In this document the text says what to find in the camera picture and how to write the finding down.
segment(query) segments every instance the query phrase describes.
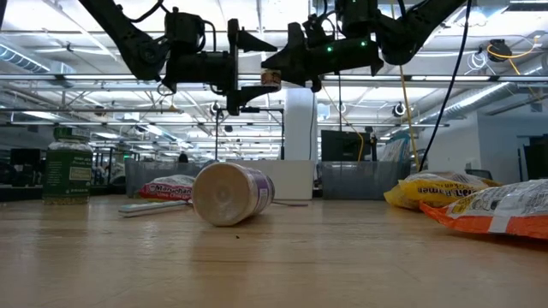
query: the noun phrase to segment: computer screen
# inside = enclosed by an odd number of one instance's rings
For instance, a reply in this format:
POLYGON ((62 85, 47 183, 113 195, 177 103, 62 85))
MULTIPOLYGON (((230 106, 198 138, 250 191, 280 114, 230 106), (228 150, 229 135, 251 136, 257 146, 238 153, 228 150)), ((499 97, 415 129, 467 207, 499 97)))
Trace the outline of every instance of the computer screen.
MULTIPOLYGON (((369 133, 360 133, 365 144, 361 160, 365 155, 371 154, 371 142, 369 133)), ((356 162, 360 155, 361 139, 355 132, 339 132, 324 130, 322 139, 323 162, 356 162)))

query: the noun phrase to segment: column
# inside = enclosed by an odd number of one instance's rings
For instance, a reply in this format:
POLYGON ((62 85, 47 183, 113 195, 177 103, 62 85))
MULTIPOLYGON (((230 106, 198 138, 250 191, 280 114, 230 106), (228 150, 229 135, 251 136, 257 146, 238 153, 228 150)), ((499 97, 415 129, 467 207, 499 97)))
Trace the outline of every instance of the column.
POLYGON ((285 159, 318 159, 318 116, 314 93, 308 88, 286 89, 285 159))

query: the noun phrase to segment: wooden table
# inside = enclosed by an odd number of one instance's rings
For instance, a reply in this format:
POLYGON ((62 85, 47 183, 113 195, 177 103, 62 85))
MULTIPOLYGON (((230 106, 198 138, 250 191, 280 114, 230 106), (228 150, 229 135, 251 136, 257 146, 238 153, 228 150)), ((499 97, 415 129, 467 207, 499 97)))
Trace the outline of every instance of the wooden table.
POLYGON ((461 234, 382 202, 272 205, 237 228, 191 209, 122 219, 0 205, 0 307, 548 306, 548 243, 461 234))

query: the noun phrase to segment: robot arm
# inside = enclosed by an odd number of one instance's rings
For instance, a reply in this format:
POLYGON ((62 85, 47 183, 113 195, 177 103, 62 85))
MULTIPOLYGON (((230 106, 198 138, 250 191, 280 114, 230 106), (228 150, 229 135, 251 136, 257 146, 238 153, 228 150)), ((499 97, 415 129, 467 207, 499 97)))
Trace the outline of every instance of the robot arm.
POLYGON ((227 110, 232 116, 240 114, 240 108, 260 95, 277 90, 273 86, 244 86, 238 89, 238 50, 276 51, 277 48, 240 29, 237 19, 228 22, 228 51, 202 51, 206 44, 205 24, 198 15, 169 12, 157 3, 137 20, 130 20, 122 7, 114 0, 80 0, 80 3, 115 42, 123 61, 139 80, 160 81, 173 93, 182 82, 206 83, 226 96, 227 110), (134 26, 159 8, 166 12, 164 36, 153 39, 134 26))
POLYGON ((301 25, 288 25, 285 48, 261 63, 263 68, 281 71, 282 80, 304 86, 313 82, 313 92, 321 89, 319 76, 352 68, 371 67, 374 76, 384 62, 403 65, 420 50, 436 27, 458 9, 465 0, 424 0, 394 20, 382 15, 377 0, 336 0, 335 11, 311 15, 301 25), (330 14, 337 14, 345 38, 335 40, 321 27, 330 14), (375 33, 376 41, 371 40, 375 33))
POLYGON ((80 3, 114 41, 135 78, 160 81, 169 51, 167 42, 154 40, 139 30, 112 0, 80 0, 80 3))

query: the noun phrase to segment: green container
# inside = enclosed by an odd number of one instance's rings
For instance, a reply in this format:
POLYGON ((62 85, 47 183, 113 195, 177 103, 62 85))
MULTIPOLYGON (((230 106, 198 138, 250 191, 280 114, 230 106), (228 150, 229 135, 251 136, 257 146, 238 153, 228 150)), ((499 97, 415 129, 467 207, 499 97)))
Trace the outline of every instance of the green container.
POLYGON ((56 127, 54 137, 45 159, 44 204, 87 204, 93 159, 93 149, 87 144, 90 133, 56 127))

